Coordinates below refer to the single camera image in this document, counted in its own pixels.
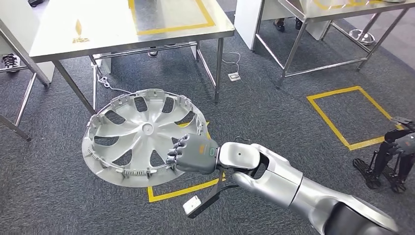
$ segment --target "sneaker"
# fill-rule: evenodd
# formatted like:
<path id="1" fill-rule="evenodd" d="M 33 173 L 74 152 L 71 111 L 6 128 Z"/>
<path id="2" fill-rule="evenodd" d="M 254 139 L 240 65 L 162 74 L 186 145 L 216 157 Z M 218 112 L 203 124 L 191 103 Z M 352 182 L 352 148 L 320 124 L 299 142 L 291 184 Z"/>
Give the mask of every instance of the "sneaker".
<path id="1" fill-rule="evenodd" d="M 4 68 L 11 69 L 20 66 L 20 58 L 15 54 L 4 55 L 1 58 L 1 62 L 4 63 Z"/>
<path id="2" fill-rule="evenodd" d="M 274 21 L 274 26 L 277 27 L 277 30 L 280 31 L 281 33 L 285 31 L 285 27 L 284 27 L 284 21 L 282 22 L 275 22 Z"/>
<path id="3" fill-rule="evenodd" d="M 302 26 L 302 22 L 298 18 L 296 18 L 296 30 L 300 30 L 301 26 Z"/>
<path id="4" fill-rule="evenodd" d="M 159 55 L 158 51 L 152 51 L 152 52 L 148 52 L 147 53 L 148 56 L 150 56 L 151 58 L 157 58 L 157 56 Z"/>

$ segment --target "cable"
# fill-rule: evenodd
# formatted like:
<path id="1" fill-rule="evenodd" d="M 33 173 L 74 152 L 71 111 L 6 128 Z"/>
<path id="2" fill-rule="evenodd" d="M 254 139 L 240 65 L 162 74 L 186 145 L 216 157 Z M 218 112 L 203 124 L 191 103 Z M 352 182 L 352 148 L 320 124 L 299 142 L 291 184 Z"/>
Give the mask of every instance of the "cable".
<path id="1" fill-rule="evenodd" d="M 104 87 L 105 88 L 109 88 L 109 89 L 111 89 L 113 91 L 120 91 L 120 92 L 125 92 L 125 93 L 128 93 L 128 94 L 132 94 L 132 92 L 129 92 L 129 91 L 126 91 L 126 90 L 123 90 L 123 89 L 112 88 L 111 85 L 110 85 L 110 83 L 108 82 L 108 78 L 107 77 L 101 77 L 101 78 L 99 78 L 98 79 L 98 82 L 104 84 Z"/>
<path id="2" fill-rule="evenodd" d="M 238 52 L 230 52 L 230 51 L 224 51 L 223 53 L 235 54 L 235 55 L 238 55 L 239 56 L 238 57 L 238 60 L 236 62 L 228 62 L 228 61 L 222 59 L 222 62 L 225 63 L 225 64 L 236 65 L 238 67 L 236 73 L 239 73 L 239 64 L 238 63 L 241 60 L 241 54 L 239 54 Z M 120 91 L 120 92 L 124 92 L 124 93 L 128 93 L 128 94 L 132 94 L 132 92 L 129 92 L 129 91 L 126 91 L 126 90 L 123 90 L 123 89 L 118 89 L 118 88 L 111 87 L 110 83 L 108 82 L 108 78 L 107 77 L 101 77 L 101 78 L 99 78 L 98 79 L 98 82 L 104 84 L 104 87 L 105 88 L 109 88 L 109 89 L 111 89 L 113 91 Z"/>
<path id="3" fill-rule="evenodd" d="M 224 59 L 222 59 L 222 62 L 225 63 L 225 64 L 234 64 L 234 65 L 238 66 L 238 70 L 236 72 L 239 73 L 239 64 L 238 63 L 241 60 L 241 54 L 239 54 L 238 52 L 230 52 L 230 51 L 224 51 L 223 53 L 235 54 L 235 55 L 239 56 L 239 58 L 236 62 L 228 62 L 228 61 L 225 61 Z"/>

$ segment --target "robotic arm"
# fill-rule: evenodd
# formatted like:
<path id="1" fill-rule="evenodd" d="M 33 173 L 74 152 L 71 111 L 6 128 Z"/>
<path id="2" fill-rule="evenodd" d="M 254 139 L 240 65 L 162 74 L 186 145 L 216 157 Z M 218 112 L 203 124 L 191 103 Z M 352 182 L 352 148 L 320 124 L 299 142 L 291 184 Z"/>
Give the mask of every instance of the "robotic arm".
<path id="1" fill-rule="evenodd" d="M 194 218 L 219 199 L 224 169 L 233 169 L 236 183 L 269 201 L 302 215 L 322 235 L 396 235 L 388 215 L 351 195 L 326 188 L 303 177 L 287 159 L 259 144 L 227 142 L 221 147 L 198 135 L 185 135 L 168 153 L 167 163 L 178 170 L 211 174 L 220 170 L 218 184 L 202 202 L 197 196 L 183 205 Z M 267 169 L 259 179 L 260 164 Z"/>

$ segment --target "electrical socket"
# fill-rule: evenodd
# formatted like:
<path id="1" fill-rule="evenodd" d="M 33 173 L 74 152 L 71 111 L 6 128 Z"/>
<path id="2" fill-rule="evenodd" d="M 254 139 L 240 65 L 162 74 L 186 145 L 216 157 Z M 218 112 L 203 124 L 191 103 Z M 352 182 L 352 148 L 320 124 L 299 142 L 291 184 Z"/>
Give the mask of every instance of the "electrical socket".
<path id="1" fill-rule="evenodd" d="M 239 76 L 239 73 L 237 73 L 237 72 L 229 73 L 228 77 L 232 82 L 237 81 L 237 80 L 241 80 L 241 76 Z"/>

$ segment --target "gray carpet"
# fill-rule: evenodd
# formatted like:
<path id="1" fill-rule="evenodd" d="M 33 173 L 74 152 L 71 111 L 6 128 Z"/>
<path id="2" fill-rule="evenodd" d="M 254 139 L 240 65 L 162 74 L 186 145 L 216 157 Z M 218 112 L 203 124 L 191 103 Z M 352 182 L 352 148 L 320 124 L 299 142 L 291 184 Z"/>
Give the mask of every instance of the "gray carpet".
<path id="1" fill-rule="evenodd" d="M 280 34 L 272 22 L 262 24 L 260 34 L 281 56 L 289 53 L 297 31 L 294 20 L 286 21 Z M 216 41 L 203 41 L 201 50 L 214 70 Z M 361 72 L 356 65 L 295 76 L 277 90 L 280 69 L 261 46 L 250 52 L 236 35 L 225 39 L 226 51 L 238 51 L 242 80 L 230 82 L 235 66 L 223 65 L 220 103 L 201 63 L 190 49 L 162 51 L 157 59 L 138 55 L 113 60 L 109 80 L 114 87 L 130 91 L 160 88 L 184 94 L 210 121 L 209 132 L 220 144 L 244 136 L 286 157 L 305 176 L 327 187 L 354 194 L 396 219 L 402 235 L 413 234 L 415 179 L 408 190 L 394 194 L 385 179 L 378 190 L 368 189 L 351 161 L 369 160 L 377 146 L 349 151 L 333 134 L 306 97 L 351 86 L 361 86 L 392 116 L 415 118 L 414 71 L 379 50 Z M 331 30 L 325 42 L 305 35 L 293 70 L 343 61 L 346 54 L 362 55 L 340 33 Z M 87 98 L 92 99 L 92 71 L 88 58 L 64 61 Z M 0 75 L 1 112 L 13 119 L 24 87 L 25 71 L 14 78 Z M 99 106 L 120 95 L 98 89 Z M 350 140 L 364 141 L 387 132 L 391 126 L 364 97 L 342 94 L 318 100 L 330 119 Z M 84 164 L 81 141 L 90 115 L 59 73 L 45 91 L 36 83 L 22 129 L 33 141 L 26 143 L 0 126 L 0 233 L 13 234 L 276 234 L 312 235 L 307 222 L 240 188 L 230 189 L 194 220 L 187 219 L 182 204 L 208 190 L 148 202 L 145 188 L 121 188 L 92 174 Z M 170 184 L 154 187 L 154 194 L 171 192 L 217 176 L 185 174 Z"/>

